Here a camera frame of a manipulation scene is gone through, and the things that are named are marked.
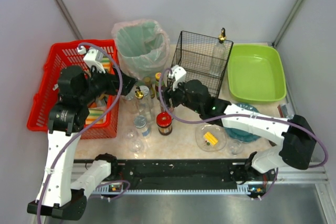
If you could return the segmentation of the clear glass front left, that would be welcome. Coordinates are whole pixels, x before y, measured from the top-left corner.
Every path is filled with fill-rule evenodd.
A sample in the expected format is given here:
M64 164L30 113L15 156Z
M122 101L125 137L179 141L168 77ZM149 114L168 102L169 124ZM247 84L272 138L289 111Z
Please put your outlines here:
M133 153L140 153L145 150L145 145L141 140L131 140L128 144L128 148Z

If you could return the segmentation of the teal ceramic plate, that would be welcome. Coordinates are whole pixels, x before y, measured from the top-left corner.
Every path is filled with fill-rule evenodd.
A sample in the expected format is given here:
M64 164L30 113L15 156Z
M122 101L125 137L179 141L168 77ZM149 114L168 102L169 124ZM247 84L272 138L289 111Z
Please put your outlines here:
M236 103L236 105L242 109L248 110L248 111L253 111L256 113L259 113L258 109L248 103ZM235 140L239 140L243 143L251 143L254 142L256 140L258 140L260 138L260 136L255 135L255 134L251 134L248 133L246 131L242 131L239 129L235 129L235 128L224 128L226 133L228 134L229 137L235 139Z

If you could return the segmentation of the silver lid spice jar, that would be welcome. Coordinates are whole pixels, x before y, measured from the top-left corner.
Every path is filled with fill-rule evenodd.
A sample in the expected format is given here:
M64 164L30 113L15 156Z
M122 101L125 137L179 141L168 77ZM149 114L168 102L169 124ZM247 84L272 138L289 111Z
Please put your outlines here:
M147 102L150 109L153 109L154 108L154 102L153 102L153 99L151 98L151 93L150 93L149 88L145 85L142 85L142 86L140 86L140 90L143 92L144 100Z

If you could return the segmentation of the small gold cap bottle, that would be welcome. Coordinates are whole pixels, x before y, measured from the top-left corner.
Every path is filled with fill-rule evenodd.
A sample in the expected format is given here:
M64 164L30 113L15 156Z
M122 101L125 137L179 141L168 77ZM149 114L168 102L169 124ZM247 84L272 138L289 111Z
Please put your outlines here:
M145 85L149 88L149 93L151 99L155 98L155 91L150 77L144 77L143 79Z

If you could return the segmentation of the green plastic tub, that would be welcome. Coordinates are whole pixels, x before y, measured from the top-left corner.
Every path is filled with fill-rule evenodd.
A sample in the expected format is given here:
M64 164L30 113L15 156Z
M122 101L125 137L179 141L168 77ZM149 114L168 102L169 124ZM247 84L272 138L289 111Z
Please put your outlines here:
M227 70L229 91L236 101L272 103L287 95L280 55L273 47L233 45Z

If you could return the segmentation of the black cap clear bottle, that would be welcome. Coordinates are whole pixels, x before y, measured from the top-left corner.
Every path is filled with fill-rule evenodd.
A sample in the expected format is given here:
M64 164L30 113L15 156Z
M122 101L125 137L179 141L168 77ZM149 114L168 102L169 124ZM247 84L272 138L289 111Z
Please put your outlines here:
M162 96L162 99L163 99L163 102L160 101L161 112L169 111L171 114L175 114L172 99L164 95Z

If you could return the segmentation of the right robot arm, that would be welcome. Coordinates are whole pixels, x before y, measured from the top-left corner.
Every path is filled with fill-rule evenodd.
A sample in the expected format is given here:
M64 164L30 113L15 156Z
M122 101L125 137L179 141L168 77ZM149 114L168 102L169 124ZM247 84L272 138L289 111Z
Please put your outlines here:
M165 105L183 105L196 112L203 122L245 131L273 142L273 147L250 154L245 163L246 170L254 169L264 174L284 166L299 170L309 168L316 141L303 116L273 118L243 109L211 96L199 80L179 83L175 89L164 87L159 91L159 97Z

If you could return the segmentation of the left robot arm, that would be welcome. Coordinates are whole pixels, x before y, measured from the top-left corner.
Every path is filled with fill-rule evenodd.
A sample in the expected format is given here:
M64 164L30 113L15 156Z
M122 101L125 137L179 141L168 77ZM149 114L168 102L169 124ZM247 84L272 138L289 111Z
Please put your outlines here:
M48 154L43 182L35 200L27 205L27 212L37 217L50 216L60 220L79 220L87 201L97 186L117 173L117 159L111 154L100 154L93 166L74 183L71 173L77 144L88 130L85 126L88 106L102 94L115 97L127 95L136 84L118 68L113 73L90 68L90 76L80 66L65 67L58 78L58 101L49 112Z

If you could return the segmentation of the clear glass plate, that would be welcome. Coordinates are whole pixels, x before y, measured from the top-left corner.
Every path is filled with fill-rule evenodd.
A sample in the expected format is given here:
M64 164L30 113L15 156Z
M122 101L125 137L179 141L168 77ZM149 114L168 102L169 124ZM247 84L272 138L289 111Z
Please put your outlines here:
M218 125L202 124L195 130L197 146L206 152L217 152L227 144L225 130Z

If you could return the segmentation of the red lid sauce jar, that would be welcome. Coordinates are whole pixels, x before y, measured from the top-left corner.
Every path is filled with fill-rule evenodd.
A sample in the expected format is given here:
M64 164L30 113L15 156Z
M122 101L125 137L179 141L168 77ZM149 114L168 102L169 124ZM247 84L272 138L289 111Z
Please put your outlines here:
M172 117L167 112L161 112L157 115L156 124L161 135L172 133Z

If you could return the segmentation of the yellow cake piece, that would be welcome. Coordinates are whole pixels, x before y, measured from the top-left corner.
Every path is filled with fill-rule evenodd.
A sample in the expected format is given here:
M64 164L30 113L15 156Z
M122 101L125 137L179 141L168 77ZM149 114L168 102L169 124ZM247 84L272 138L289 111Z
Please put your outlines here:
M208 146L215 146L218 143L218 139L211 132L206 132L203 138Z

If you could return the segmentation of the yellow cap sauce bottle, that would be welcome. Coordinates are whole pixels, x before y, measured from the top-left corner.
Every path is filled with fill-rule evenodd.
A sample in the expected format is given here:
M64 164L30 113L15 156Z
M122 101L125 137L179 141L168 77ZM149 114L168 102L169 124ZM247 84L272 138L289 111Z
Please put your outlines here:
M164 91L164 88L165 88L164 79L162 79L160 82L160 77L161 77L161 73L157 72L155 74L155 93L156 93L156 98L158 100L160 99L159 84L161 84L161 91Z

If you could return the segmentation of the striped sponge pack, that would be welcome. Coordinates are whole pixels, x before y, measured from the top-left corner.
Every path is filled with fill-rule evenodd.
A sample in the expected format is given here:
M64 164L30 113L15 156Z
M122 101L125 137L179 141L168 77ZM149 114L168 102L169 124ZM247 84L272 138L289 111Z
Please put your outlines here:
M101 115L103 115L105 113L106 109L107 109L106 106L89 108L89 115L86 118L85 125L91 124L93 121L95 121Z

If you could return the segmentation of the green bin with plastic bag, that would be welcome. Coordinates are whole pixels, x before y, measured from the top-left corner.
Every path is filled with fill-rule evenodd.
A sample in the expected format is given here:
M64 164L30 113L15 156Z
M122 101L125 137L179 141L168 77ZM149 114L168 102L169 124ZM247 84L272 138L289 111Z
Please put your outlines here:
M155 81L170 55L170 39L162 26L152 19L116 23L111 35L118 50L121 70L142 80Z

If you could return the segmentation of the red plastic basket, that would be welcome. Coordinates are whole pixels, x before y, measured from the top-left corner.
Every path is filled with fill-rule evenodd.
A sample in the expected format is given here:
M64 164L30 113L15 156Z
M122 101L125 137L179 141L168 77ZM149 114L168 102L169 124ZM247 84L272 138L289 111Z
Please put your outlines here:
M78 54L77 47L80 43L87 42L104 49L116 62L118 51L114 40L75 40L60 42L51 46L43 67L38 92L33 98L33 104L27 121L27 129L33 132L47 132L48 116L51 108L58 100L58 91L54 90L60 72L63 68L71 65L80 66L87 71L88 67L83 61L83 55ZM102 124L95 124L81 136L82 139L115 138L118 128L119 103L106 115Z

